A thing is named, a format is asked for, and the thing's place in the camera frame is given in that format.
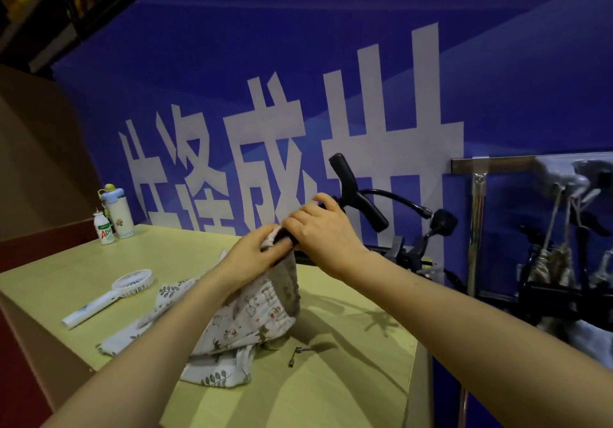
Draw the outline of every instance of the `forearm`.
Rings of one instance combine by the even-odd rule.
[[[44,427],[157,426],[197,340],[232,291],[219,268],[105,365]]]
[[[609,426],[613,377],[493,307],[368,253],[344,281],[405,326],[508,426]]]

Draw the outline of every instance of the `yellow table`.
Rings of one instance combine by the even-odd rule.
[[[149,225],[114,244],[84,244],[0,275],[0,305],[52,409],[109,361],[95,346],[148,313],[157,287],[203,274],[237,237]],[[68,331],[62,318],[118,277],[152,269],[156,284]],[[429,358],[370,300],[316,267],[298,266],[302,311],[279,351],[260,350],[234,389],[180,381],[165,428],[430,427]],[[311,345],[318,352],[296,355]]]

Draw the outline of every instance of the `person's left hand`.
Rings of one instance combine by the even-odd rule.
[[[264,273],[292,249],[292,241],[286,237],[266,252],[260,252],[262,242],[276,227],[266,224],[243,236],[215,267],[224,282],[228,281],[230,293]]]

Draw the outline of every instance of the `blue backdrop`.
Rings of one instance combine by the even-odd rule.
[[[136,221],[245,233],[249,214],[279,218],[314,185],[337,193],[338,148],[361,186],[459,216],[434,253],[465,277],[468,184],[441,176],[441,158],[612,150],[612,45],[613,0],[138,0],[53,70]],[[548,222],[532,187],[490,178],[483,288],[513,292],[528,247],[517,225]],[[613,227],[610,207],[594,211]],[[404,207],[387,213],[396,233],[421,232]],[[455,416],[437,411],[437,425]]]

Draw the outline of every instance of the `y-shaped black handle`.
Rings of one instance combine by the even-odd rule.
[[[353,207],[361,211],[368,223],[373,229],[380,233],[389,226],[387,218],[379,211],[377,207],[367,199],[364,194],[360,193],[357,189],[356,177],[353,175],[351,168],[345,160],[343,154],[334,154],[329,159],[330,166],[337,174],[341,181],[341,197],[335,200],[338,202],[339,207]],[[297,239],[292,236],[285,228],[281,228],[275,237],[275,243],[279,242],[284,237],[288,237],[292,240],[294,245],[298,244]]]

